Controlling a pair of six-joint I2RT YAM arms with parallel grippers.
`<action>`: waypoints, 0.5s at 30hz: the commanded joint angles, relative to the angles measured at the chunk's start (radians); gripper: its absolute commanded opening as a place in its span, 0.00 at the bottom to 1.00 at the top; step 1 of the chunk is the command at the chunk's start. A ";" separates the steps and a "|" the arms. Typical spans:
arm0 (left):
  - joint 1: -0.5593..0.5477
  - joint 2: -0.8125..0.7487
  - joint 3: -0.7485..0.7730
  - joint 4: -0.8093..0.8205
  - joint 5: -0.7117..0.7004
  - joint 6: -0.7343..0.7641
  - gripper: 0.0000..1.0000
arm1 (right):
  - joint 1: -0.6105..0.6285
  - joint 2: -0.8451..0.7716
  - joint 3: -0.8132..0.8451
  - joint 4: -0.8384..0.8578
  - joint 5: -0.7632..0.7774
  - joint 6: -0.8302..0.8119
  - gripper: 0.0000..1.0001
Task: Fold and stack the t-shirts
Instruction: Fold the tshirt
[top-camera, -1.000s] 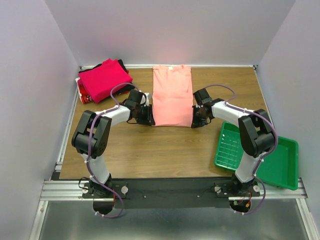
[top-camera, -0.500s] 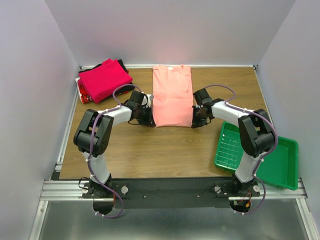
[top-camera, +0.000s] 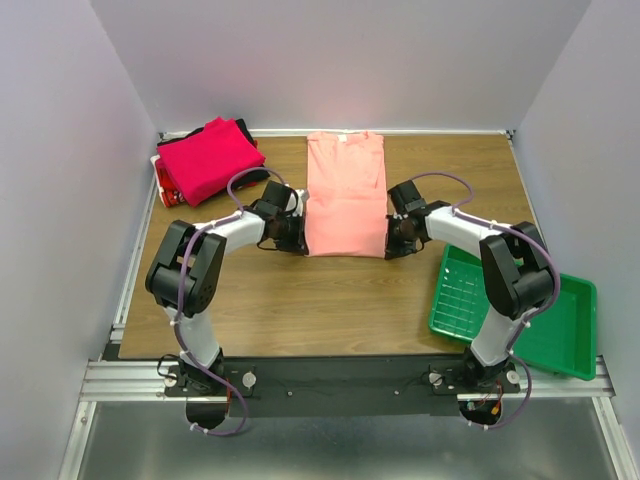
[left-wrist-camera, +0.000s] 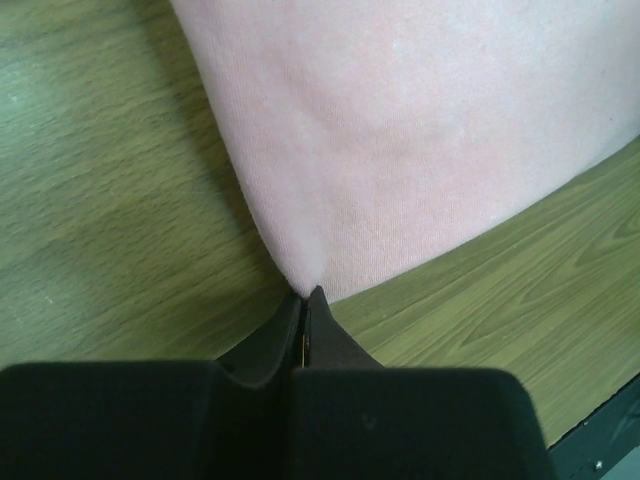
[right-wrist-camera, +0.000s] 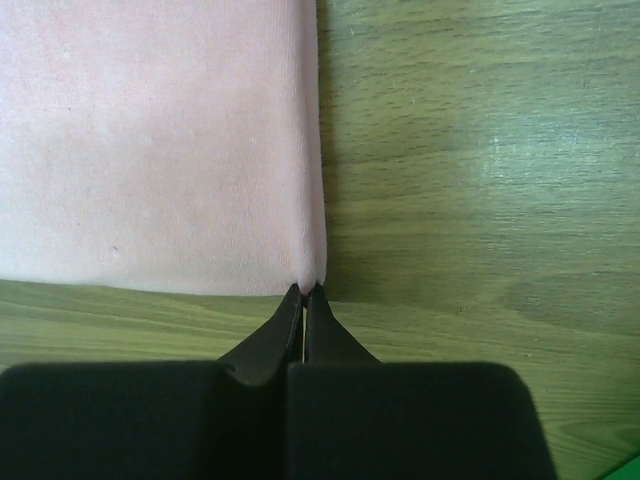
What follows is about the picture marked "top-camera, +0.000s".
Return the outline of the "salmon pink t-shirt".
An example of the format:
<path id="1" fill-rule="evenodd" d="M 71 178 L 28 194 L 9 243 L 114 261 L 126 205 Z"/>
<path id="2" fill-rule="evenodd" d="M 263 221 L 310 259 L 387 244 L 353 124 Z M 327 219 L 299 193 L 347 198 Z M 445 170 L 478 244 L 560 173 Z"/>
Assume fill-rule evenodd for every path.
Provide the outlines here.
<path id="1" fill-rule="evenodd" d="M 311 257 L 382 258 L 387 236 L 384 137 L 307 136 L 305 240 Z"/>

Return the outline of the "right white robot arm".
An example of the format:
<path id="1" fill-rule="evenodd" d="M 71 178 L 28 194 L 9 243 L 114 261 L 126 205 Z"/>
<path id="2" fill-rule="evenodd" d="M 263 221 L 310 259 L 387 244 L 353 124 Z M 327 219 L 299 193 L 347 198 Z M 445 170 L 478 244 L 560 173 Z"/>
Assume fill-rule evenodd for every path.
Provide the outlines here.
<path id="1" fill-rule="evenodd" d="M 489 309 L 479 333 L 460 358 L 433 365 L 434 388 L 480 392 L 513 369 L 513 347 L 534 316 L 556 301 L 561 278 L 537 227 L 489 221 L 464 213 L 458 204 L 427 202 L 413 180 L 388 190 L 394 213 L 387 217 L 385 258 L 415 254 L 438 240 L 481 262 Z"/>

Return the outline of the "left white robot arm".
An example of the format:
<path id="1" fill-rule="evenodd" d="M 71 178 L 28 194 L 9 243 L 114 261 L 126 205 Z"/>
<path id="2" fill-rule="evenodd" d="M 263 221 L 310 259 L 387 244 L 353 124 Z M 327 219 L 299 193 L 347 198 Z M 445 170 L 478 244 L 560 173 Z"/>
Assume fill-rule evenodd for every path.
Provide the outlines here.
<path id="1" fill-rule="evenodd" d="M 222 347 L 210 304 L 225 257 L 271 240 L 277 251 L 305 255 L 303 239 L 308 192 L 274 181 L 260 198 L 232 214 L 204 223 L 172 222 L 145 278 L 145 288 L 169 318 L 180 347 L 178 367 L 163 375 L 169 388 L 200 395 L 227 389 Z"/>

